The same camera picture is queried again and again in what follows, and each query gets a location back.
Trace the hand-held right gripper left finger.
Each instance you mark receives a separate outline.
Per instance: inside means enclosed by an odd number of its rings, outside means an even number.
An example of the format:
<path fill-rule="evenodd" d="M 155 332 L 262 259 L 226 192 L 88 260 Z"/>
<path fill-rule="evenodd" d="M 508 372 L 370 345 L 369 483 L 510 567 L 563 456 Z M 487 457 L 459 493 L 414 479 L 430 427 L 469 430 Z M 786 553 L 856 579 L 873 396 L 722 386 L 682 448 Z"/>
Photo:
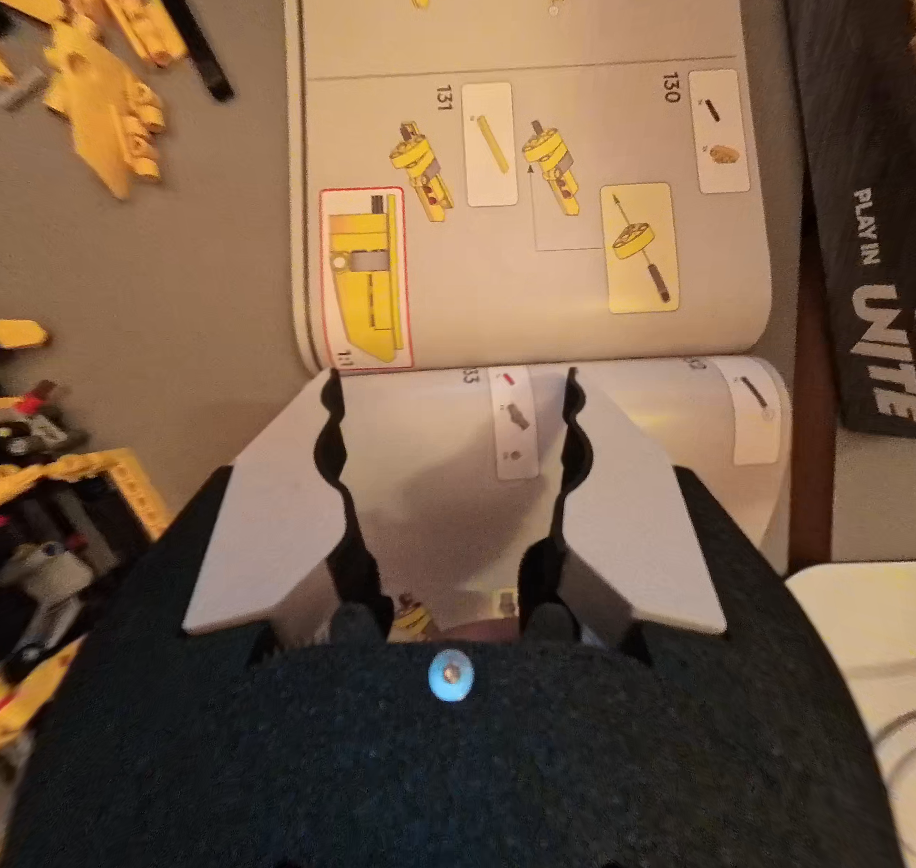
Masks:
<path fill-rule="evenodd" d="M 354 613 L 388 638 L 394 601 L 343 481 L 345 413 L 340 373 L 322 372 L 235 458 L 185 633 L 260 622 L 312 640 Z"/>

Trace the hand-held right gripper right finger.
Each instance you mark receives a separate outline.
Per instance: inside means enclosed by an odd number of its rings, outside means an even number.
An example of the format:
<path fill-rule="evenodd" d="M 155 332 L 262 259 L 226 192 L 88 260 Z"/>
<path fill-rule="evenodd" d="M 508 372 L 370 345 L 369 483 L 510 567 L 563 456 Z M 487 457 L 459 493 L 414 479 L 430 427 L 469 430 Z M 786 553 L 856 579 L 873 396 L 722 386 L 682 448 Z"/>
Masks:
<path fill-rule="evenodd" d="M 562 473 L 550 527 L 519 571 L 522 635 L 604 647 L 657 624 L 709 636 L 727 618 L 676 470 L 590 370 L 565 382 Z"/>

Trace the yellow brick car model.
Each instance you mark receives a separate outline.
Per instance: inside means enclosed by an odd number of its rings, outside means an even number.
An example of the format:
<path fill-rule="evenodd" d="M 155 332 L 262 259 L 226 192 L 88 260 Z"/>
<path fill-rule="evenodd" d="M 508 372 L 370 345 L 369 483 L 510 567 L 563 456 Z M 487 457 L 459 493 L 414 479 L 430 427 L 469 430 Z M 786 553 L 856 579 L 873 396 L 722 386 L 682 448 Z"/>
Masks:
<path fill-rule="evenodd" d="M 1 750 L 16 768 L 81 646 L 173 516 L 135 453 L 85 451 L 59 387 L 1 398 Z"/>

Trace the pile of yellow brick pieces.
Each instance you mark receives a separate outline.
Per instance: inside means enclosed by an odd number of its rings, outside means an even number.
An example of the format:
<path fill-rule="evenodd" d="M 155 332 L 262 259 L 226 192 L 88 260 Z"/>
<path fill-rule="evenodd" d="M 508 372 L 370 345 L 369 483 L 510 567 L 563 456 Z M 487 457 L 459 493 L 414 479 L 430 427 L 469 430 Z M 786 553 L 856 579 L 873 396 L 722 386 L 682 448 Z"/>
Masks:
<path fill-rule="evenodd" d="M 166 69 L 188 58 L 164 0 L 2 0 L 2 6 L 50 30 L 43 103 L 68 123 L 76 154 L 110 193 L 124 201 L 135 180 L 158 182 L 161 99 L 104 35 L 111 21 L 146 66 Z"/>

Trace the open instruction booklet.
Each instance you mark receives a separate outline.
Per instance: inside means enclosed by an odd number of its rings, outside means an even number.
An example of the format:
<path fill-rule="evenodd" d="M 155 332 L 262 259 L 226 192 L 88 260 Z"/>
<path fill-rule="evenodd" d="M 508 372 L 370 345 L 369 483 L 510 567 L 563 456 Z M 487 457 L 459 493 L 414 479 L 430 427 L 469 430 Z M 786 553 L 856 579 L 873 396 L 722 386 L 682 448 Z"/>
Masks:
<path fill-rule="evenodd" d="M 727 384 L 770 318 L 741 0 L 285 0 L 310 371 L 400 589 L 505 584 L 546 530 L 591 366 L 757 546 L 785 390 Z"/>

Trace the black car set box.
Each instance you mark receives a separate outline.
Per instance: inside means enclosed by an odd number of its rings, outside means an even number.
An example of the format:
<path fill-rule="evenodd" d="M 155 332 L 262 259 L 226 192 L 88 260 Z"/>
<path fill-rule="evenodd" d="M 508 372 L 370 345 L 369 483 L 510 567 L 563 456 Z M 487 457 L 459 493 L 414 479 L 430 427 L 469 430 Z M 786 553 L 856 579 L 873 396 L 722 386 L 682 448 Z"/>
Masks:
<path fill-rule="evenodd" d="M 843 425 L 915 438 L 915 2 L 785 0 Z"/>

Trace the black brick beam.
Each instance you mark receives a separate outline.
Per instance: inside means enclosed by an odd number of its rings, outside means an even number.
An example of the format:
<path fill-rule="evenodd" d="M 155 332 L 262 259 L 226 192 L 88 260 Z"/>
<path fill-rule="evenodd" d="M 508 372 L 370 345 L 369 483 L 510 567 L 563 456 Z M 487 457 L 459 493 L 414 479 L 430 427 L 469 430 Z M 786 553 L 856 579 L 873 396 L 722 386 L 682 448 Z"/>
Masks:
<path fill-rule="evenodd" d="M 210 96 L 219 103 L 231 101 L 235 97 L 235 89 L 212 49 L 189 1 L 161 1 L 178 35 L 185 43 L 190 62 Z"/>

